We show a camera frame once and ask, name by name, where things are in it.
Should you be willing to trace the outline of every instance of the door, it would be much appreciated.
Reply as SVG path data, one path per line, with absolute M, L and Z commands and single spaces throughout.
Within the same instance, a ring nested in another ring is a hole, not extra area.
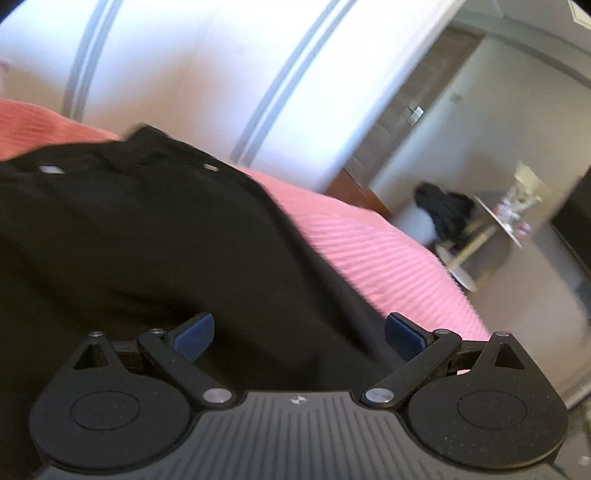
M 353 153 L 345 170 L 367 187 L 480 42 L 447 27 Z

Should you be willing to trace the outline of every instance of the blue gripper pad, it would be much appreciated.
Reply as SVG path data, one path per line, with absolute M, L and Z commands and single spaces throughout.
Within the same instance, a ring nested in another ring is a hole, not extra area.
M 165 341 L 175 352 L 193 363 L 213 341 L 215 325 L 211 313 L 200 313 L 170 330 Z
M 433 335 L 399 313 L 391 313 L 384 324 L 386 342 L 408 362 L 428 347 L 428 338 Z

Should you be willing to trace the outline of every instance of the circular mount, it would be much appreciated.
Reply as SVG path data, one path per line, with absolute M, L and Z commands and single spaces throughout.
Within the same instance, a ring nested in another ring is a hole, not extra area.
M 560 447 L 568 426 L 549 384 L 501 367 L 426 385 L 408 403 L 408 419 L 420 443 L 438 456 L 491 471 L 541 462 Z
M 102 473 L 149 462 L 189 426 L 190 408 L 172 385 L 129 373 L 100 336 L 107 366 L 76 368 L 79 349 L 41 393 L 29 416 L 37 448 L 69 469 Z

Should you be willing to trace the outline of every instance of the metal screw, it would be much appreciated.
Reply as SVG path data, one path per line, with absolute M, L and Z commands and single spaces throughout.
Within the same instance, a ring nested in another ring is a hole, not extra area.
M 365 392 L 365 398 L 372 403 L 388 403 L 394 399 L 394 392 L 387 388 L 371 388 Z
M 225 388 L 210 388 L 205 391 L 203 398 L 209 403 L 226 403 L 232 398 L 232 392 Z

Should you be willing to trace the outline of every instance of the pink blanket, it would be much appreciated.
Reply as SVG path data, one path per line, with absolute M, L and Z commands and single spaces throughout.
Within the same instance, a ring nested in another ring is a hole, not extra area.
M 47 144 L 98 142 L 116 135 L 27 103 L 0 99 L 0 160 Z M 306 240 L 377 310 L 400 312 L 427 330 L 470 340 L 489 332 L 437 258 L 377 213 L 308 192 L 254 170 Z

